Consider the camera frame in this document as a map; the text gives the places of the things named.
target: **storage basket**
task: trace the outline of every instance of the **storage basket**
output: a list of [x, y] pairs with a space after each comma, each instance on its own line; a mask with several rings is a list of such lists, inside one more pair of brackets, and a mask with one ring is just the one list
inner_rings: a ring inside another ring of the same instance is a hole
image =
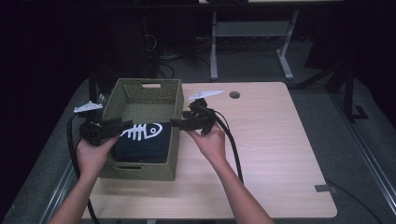
[[[122, 117], [134, 124], [181, 119], [184, 96], [178, 79], [120, 78], [106, 103], [103, 120]], [[109, 153], [102, 178], [166, 180], [176, 178], [179, 129], [172, 128], [165, 163], [115, 161]]]

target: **gray carpet floor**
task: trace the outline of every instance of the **gray carpet floor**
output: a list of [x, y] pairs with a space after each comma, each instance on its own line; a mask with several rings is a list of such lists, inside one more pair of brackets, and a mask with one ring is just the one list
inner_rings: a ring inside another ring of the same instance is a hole
[[[286, 80], [276, 58], [275, 49], [282, 39], [266, 42], [244, 42], [243, 50], [218, 55], [219, 80], [217, 82], [280, 81], [288, 86], [298, 84], [319, 72], [304, 68], [311, 48], [309, 41], [293, 41], [287, 53], [293, 80]], [[210, 80], [209, 54], [199, 53], [199, 60], [180, 58], [166, 63], [175, 70], [174, 78], [183, 83], [201, 83]], [[172, 71], [161, 66], [163, 72], [172, 76]], [[378, 223], [361, 203], [367, 205], [382, 223], [396, 223], [396, 216], [390, 209], [383, 193], [368, 168], [359, 144], [348, 129], [343, 114], [337, 110], [334, 98], [342, 98], [343, 91], [329, 94], [325, 91], [328, 77], [304, 90], [290, 91], [304, 125], [308, 139], [324, 175], [333, 186], [332, 193], [338, 214], [330, 219], [277, 219], [276, 223]], [[39, 223], [50, 203], [52, 192], [57, 186], [67, 164], [65, 124], [73, 108], [88, 101], [87, 81], [80, 88], [64, 110], [59, 123], [27, 178], [20, 194], [11, 206], [4, 223]], [[355, 81], [354, 104], [361, 105], [369, 119], [357, 120], [355, 125], [372, 149], [375, 158], [392, 183], [396, 182], [396, 130], [376, 106], [367, 88]], [[103, 223], [146, 223], [146, 220], [101, 220]], [[82, 223], [92, 223], [84, 219]], [[159, 224], [192, 224], [198, 220], [157, 220]], [[233, 220], [217, 220], [216, 223], [230, 224]]]

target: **white fish skeleton print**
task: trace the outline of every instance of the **white fish skeleton print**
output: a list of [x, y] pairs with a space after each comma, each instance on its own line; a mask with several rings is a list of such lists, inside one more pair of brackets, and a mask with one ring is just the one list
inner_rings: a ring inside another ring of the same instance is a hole
[[132, 129], [127, 129], [122, 132], [120, 136], [128, 133], [128, 138], [132, 140], [140, 141], [143, 139], [149, 139], [157, 136], [163, 131], [163, 126], [160, 123], [150, 123], [150, 124], [134, 124]]

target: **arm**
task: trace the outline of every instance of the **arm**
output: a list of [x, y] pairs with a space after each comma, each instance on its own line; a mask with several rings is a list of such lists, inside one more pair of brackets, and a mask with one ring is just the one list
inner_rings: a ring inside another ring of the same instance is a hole
[[237, 223], [274, 223], [239, 180], [225, 157], [225, 133], [215, 124], [208, 135], [187, 132], [219, 176]]
[[112, 137], [99, 147], [81, 139], [77, 147], [80, 178], [49, 223], [80, 222], [96, 179], [105, 165], [107, 153], [118, 139], [118, 136]]

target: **forearm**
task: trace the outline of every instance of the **forearm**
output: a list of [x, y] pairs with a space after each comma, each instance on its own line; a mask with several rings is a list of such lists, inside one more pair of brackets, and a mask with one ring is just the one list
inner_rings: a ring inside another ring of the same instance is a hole
[[94, 176], [82, 177], [49, 223], [79, 223], [95, 184]]
[[227, 161], [213, 164], [227, 195], [237, 223], [274, 223], [262, 206], [239, 180]]

